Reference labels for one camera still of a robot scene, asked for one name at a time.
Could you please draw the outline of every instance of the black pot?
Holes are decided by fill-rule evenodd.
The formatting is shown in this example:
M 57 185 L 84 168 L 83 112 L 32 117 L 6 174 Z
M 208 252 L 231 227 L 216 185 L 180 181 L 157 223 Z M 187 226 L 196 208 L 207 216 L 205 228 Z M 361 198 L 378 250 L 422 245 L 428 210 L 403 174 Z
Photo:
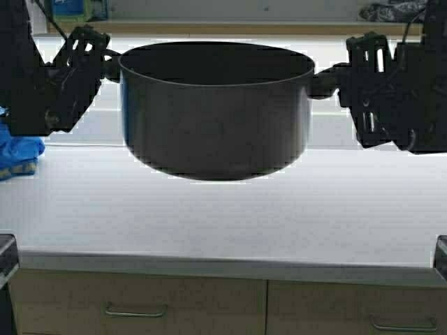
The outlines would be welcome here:
M 305 150 L 314 62 L 244 43 L 162 43 L 119 58 L 126 144 L 158 170 L 234 180 Z

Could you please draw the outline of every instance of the wooden cabinet door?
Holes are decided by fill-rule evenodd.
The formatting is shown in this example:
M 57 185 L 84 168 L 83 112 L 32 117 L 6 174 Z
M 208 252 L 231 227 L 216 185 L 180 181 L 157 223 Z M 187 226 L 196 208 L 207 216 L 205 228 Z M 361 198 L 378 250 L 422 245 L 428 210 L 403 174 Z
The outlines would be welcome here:
M 266 282 L 19 271 L 20 335 L 264 335 Z

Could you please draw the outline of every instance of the blue towel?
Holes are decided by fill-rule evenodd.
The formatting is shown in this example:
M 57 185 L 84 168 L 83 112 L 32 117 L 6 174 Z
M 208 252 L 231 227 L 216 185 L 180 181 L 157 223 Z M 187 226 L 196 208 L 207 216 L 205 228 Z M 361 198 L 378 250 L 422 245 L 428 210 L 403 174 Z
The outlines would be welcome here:
M 39 137 L 12 137 L 0 122 L 0 181 L 36 173 L 38 157 L 44 151 Z

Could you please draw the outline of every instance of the cabinet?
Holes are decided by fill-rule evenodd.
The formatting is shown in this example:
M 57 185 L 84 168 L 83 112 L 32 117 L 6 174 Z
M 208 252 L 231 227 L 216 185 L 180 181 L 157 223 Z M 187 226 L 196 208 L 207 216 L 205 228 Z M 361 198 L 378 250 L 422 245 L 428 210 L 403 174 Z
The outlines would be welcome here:
M 446 303 L 440 289 L 270 282 L 267 335 L 447 334 Z
M 19 271 L 20 335 L 264 334 L 265 281 Z

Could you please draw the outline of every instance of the metal handle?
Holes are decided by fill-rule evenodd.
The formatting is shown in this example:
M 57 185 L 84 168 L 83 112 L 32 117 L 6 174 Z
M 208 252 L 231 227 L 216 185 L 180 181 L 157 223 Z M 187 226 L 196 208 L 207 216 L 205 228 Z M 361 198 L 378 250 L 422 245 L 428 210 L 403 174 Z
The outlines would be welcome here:
M 374 319 L 374 316 L 369 317 L 371 325 L 383 332 L 406 332 L 406 333 L 435 333 L 438 330 L 437 321 L 435 318 L 429 318 L 430 326 L 428 327 L 405 327 L 405 326 L 390 326 L 380 325 Z
M 162 311 L 156 313 L 127 313 L 127 312 L 113 312 L 110 309 L 113 307 L 112 303 L 107 303 L 104 313 L 108 316 L 115 316 L 119 318 L 162 318 L 166 314 L 168 307 L 162 305 Z

